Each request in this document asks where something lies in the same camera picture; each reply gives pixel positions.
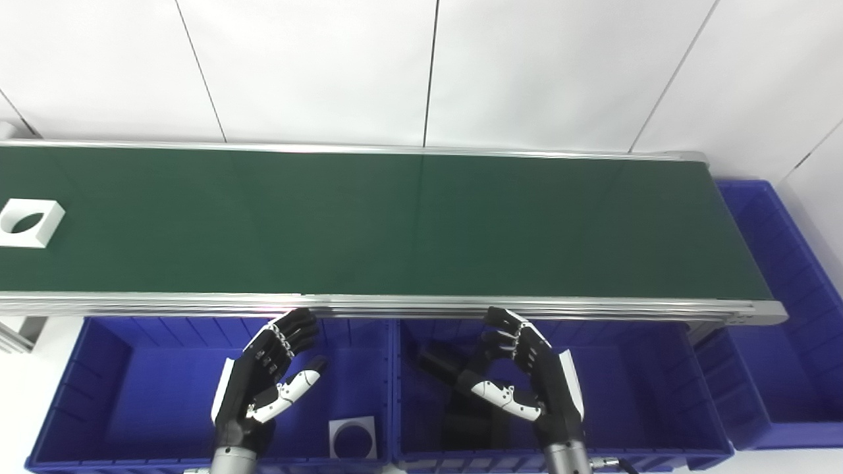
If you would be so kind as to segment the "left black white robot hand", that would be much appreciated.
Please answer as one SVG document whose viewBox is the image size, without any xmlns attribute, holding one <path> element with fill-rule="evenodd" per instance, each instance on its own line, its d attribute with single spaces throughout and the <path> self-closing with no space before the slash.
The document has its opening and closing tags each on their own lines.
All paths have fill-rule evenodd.
<svg viewBox="0 0 843 474">
<path fill-rule="evenodd" d="M 246 450 L 262 456 L 271 444 L 276 417 L 291 408 L 322 376 L 327 358 L 317 356 L 293 375 L 295 357 L 313 348 L 318 320 L 297 308 L 266 322 L 237 358 L 226 359 L 211 420 L 215 450 Z"/>
</svg>

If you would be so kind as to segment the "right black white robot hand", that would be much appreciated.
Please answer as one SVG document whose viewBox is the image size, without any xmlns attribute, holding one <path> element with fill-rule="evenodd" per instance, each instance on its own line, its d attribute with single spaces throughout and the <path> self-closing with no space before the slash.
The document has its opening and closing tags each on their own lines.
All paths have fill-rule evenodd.
<svg viewBox="0 0 843 474">
<path fill-rule="evenodd" d="M 567 381 L 560 355 L 540 330 L 512 310 L 491 306 L 484 317 L 492 331 L 481 337 L 481 356 L 487 361 L 506 358 L 528 376 L 530 392 L 487 380 L 479 370 L 463 368 L 455 387 L 479 397 L 503 412 L 533 424 L 539 446 L 573 447 L 584 441 L 582 414 Z"/>
</svg>

